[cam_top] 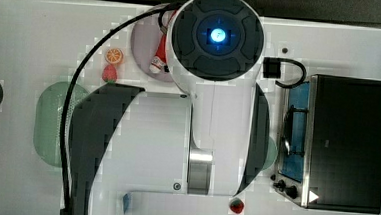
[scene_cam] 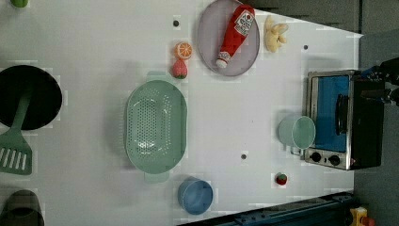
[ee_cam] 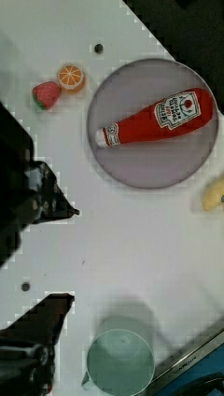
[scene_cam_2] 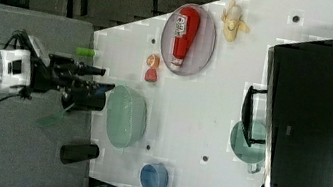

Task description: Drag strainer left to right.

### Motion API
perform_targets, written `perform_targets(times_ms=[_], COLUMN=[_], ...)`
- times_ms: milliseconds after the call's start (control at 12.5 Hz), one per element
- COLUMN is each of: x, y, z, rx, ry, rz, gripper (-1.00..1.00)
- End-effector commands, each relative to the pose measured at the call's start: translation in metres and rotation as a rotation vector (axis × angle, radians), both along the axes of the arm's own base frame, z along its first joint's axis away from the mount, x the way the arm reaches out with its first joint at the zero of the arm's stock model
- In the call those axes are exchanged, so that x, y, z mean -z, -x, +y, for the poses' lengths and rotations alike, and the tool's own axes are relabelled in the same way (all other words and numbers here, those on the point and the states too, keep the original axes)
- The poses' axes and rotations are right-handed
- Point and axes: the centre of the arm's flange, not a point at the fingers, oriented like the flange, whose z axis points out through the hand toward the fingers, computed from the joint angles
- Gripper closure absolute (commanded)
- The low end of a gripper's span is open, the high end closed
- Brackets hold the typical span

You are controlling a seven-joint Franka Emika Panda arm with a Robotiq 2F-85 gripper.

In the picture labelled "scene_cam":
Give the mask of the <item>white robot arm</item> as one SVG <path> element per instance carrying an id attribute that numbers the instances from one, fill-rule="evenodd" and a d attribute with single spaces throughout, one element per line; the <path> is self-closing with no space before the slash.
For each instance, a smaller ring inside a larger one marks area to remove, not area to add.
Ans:
<path id="1" fill-rule="evenodd" d="M 363 80 L 371 82 L 389 83 L 396 87 L 399 86 L 399 58 L 393 58 L 382 62 L 379 66 L 373 66 L 362 72 L 360 77 Z M 398 89 L 373 89 L 363 90 L 360 95 L 362 98 L 370 101 L 376 101 L 383 104 L 399 103 Z"/>

